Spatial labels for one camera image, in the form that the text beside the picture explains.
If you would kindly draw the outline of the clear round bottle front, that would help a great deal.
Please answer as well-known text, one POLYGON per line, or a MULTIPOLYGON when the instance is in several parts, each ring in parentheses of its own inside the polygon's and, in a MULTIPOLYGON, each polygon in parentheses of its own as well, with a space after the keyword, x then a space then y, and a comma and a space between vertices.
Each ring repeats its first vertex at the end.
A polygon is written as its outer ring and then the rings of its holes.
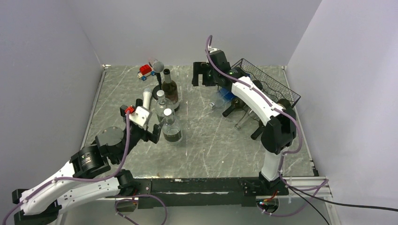
POLYGON ((182 141, 182 129, 177 117, 174 115, 172 109, 166 108, 163 111, 164 117, 162 119, 162 128, 164 139, 169 144, 179 144, 182 141))

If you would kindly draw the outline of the blue square glass bottle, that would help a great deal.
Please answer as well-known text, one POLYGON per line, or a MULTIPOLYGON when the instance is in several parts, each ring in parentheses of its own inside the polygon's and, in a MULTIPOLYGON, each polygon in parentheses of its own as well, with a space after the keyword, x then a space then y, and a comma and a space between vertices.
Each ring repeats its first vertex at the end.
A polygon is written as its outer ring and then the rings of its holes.
POLYGON ((230 102, 236 96, 225 88, 220 88, 210 97, 210 106, 212 109, 221 108, 227 102, 230 102))

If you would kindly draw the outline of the dark wine bottle black neck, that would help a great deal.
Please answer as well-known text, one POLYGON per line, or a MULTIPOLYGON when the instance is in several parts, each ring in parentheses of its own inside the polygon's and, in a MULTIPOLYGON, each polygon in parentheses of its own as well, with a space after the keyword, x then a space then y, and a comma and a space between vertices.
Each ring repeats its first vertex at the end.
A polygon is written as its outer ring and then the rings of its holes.
MULTIPOLYGON (((257 88, 263 90, 263 86, 259 80, 254 80, 253 83, 257 88)), ((222 113, 223 117, 229 116, 236 109, 243 109, 246 103, 238 97, 231 100, 230 106, 222 113)))

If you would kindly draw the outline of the clear glass bottle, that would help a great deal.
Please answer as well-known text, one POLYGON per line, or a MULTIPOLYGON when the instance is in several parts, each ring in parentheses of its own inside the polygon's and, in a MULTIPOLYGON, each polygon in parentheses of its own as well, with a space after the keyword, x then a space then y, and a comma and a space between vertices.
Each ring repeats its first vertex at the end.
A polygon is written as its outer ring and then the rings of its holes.
POLYGON ((244 110, 244 115, 238 120, 238 122, 234 125, 234 128, 236 130, 240 130, 242 126, 248 121, 248 120, 256 120, 257 119, 257 114, 254 112, 253 109, 251 109, 248 106, 245 106, 243 108, 244 110))

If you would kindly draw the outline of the dark green wine bottle front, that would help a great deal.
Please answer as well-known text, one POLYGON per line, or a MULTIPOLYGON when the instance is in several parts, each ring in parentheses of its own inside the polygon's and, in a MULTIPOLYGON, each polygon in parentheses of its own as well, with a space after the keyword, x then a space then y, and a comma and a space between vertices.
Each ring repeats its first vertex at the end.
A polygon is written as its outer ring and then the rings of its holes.
MULTIPOLYGON (((281 105, 284 109, 291 107, 290 101, 288 101, 285 98, 279 99, 277 101, 277 104, 281 105)), ((256 140, 263 133, 264 129, 265 129, 265 125, 260 120, 258 122, 258 128, 251 134, 250 138, 252 140, 256 140)))

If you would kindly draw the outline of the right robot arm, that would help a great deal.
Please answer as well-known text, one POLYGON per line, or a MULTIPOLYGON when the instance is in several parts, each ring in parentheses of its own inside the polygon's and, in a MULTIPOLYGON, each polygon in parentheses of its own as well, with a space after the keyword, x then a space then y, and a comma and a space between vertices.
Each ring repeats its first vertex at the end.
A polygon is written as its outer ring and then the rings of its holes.
POLYGON ((296 138, 296 114, 293 101, 280 96, 262 81, 264 73, 258 68, 231 66, 225 53, 216 48, 206 51, 207 62, 194 62, 192 85, 219 86, 236 96, 251 109, 263 124, 261 143, 265 151, 260 171, 259 189, 270 195, 277 189, 283 164, 283 154, 296 138))

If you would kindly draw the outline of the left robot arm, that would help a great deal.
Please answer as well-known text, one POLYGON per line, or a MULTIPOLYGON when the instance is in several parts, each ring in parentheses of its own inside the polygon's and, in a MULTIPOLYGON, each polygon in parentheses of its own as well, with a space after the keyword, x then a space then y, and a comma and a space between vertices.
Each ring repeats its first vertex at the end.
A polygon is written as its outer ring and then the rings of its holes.
POLYGON ((123 169, 127 155, 139 141, 157 143, 161 129, 148 131, 152 113, 142 106, 120 108, 124 129, 108 127, 39 185, 12 193, 16 225, 47 225, 69 209, 103 197, 147 194, 148 180, 135 179, 123 169))

